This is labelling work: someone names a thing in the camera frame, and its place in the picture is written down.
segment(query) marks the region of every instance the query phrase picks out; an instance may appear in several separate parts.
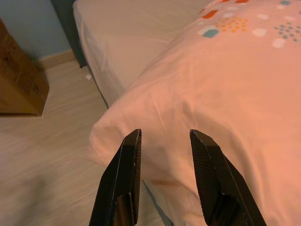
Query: mattress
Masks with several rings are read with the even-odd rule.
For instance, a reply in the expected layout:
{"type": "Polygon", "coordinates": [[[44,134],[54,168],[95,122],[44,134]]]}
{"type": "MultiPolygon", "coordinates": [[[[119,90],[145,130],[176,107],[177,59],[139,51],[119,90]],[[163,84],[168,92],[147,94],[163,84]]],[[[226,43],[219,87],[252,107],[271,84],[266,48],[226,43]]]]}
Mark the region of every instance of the mattress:
{"type": "Polygon", "coordinates": [[[197,129],[243,175],[268,226],[299,225],[300,43],[301,1],[214,1],[93,126],[90,158],[107,165],[141,129],[141,176],[157,203],[176,226],[205,226],[197,129]]]}
{"type": "Polygon", "coordinates": [[[109,106],[210,0],[77,0],[81,45],[109,106]]]}

